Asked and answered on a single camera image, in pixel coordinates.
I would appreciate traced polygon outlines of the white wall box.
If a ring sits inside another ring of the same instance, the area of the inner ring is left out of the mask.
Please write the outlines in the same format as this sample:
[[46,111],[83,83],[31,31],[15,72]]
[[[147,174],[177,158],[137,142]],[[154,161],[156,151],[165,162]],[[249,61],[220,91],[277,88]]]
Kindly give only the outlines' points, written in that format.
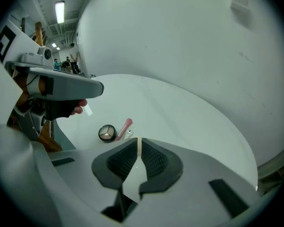
[[251,28],[249,0],[231,0],[230,9],[235,22],[247,29]]

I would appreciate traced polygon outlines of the person's left hand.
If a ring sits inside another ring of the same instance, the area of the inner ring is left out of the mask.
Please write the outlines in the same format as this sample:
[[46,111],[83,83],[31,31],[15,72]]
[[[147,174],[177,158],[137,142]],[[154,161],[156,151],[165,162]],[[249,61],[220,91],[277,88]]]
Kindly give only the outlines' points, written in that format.
[[86,99],[81,99],[77,105],[74,107],[73,111],[70,115],[81,114],[83,112],[83,108],[88,104]]

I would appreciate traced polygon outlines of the white kidney-shaped table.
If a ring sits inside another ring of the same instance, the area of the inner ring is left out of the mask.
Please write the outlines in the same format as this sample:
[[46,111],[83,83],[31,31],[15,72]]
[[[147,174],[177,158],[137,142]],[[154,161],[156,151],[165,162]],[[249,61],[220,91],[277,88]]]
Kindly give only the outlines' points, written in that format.
[[127,119],[135,137],[149,138],[196,150],[217,159],[257,187],[254,154],[237,127],[200,97],[172,84],[142,76],[97,77],[100,97],[89,99],[82,114],[59,118],[60,130],[77,149],[103,146],[99,129],[121,130]]

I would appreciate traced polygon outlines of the ceiling tube light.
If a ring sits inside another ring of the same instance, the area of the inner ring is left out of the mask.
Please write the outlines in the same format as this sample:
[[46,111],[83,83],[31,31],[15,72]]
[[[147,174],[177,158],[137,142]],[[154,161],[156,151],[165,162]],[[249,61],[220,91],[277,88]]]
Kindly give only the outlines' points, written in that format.
[[64,23],[64,5],[64,1],[59,1],[55,3],[55,13],[58,24]]

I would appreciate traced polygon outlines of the pink makeup brush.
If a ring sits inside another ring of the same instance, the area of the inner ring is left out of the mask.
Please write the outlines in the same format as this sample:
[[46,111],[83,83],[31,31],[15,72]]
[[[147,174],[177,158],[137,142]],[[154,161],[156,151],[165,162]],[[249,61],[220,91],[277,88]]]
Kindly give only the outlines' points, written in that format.
[[130,118],[126,119],[124,126],[119,131],[114,141],[119,141],[123,137],[123,135],[126,133],[127,129],[131,126],[132,123],[133,123],[132,119]]

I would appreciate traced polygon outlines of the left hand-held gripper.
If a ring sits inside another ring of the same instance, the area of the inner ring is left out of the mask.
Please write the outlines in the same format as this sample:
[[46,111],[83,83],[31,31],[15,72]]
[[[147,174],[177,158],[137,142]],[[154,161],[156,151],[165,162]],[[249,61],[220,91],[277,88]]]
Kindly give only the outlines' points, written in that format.
[[13,116],[20,131],[37,140],[46,121],[69,117],[80,99],[103,92],[99,81],[55,70],[51,49],[13,24],[0,28],[0,125]]

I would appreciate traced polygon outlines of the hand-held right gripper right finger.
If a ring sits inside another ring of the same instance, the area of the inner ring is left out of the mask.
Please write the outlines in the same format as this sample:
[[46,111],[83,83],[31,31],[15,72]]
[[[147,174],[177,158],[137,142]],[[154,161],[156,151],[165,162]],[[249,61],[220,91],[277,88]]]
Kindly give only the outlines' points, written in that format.
[[245,179],[213,157],[142,139],[147,181],[139,188],[138,224],[228,224],[256,203]]

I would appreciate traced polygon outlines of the small round compact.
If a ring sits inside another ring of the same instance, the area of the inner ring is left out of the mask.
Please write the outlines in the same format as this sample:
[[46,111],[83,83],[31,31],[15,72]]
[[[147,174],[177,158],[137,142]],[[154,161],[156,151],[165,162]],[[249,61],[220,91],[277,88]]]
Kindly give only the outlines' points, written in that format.
[[116,138],[116,130],[113,125],[106,124],[102,126],[98,131],[98,137],[104,143],[113,142]]

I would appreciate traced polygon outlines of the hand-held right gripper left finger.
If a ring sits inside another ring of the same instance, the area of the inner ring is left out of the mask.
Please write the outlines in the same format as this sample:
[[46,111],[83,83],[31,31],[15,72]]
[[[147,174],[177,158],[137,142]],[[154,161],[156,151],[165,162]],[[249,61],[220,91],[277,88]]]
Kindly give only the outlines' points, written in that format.
[[123,183],[137,157],[136,138],[48,155],[72,192],[99,213],[130,213],[138,203],[124,194]]

